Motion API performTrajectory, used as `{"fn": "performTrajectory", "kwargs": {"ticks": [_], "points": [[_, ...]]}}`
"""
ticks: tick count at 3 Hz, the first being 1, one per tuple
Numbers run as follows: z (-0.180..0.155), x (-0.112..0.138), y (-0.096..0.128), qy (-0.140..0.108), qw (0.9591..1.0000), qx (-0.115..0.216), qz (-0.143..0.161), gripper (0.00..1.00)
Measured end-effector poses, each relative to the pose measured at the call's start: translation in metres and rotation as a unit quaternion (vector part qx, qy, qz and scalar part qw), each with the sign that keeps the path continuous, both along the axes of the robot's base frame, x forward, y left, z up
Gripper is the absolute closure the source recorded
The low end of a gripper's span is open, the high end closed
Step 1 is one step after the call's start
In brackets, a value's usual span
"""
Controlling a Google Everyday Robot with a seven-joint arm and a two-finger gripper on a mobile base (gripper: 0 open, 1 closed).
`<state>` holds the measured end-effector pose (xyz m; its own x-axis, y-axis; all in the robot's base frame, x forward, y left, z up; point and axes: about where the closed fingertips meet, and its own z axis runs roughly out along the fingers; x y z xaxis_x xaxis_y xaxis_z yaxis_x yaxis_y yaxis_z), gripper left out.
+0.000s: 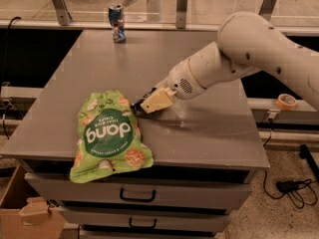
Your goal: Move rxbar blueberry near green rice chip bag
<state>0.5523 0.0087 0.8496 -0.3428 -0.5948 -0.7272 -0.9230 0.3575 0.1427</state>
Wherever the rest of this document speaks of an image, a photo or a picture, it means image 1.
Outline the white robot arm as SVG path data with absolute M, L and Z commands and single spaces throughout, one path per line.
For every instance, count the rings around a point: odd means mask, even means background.
M 216 40 L 175 65 L 135 104 L 147 114 L 190 100 L 207 89 L 256 71 L 275 77 L 314 109 L 319 109 L 319 54 L 285 37 L 251 12 L 228 16 Z

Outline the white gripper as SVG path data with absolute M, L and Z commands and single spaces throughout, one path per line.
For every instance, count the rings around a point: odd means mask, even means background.
M 201 95 L 206 90 L 205 73 L 205 64 L 192 58 L 178 63 L 166 78 L 156 84 L 156 88 L 143 96 L 141 109 L 151 114 L 172 106 L 174 96 L 190 100 Z

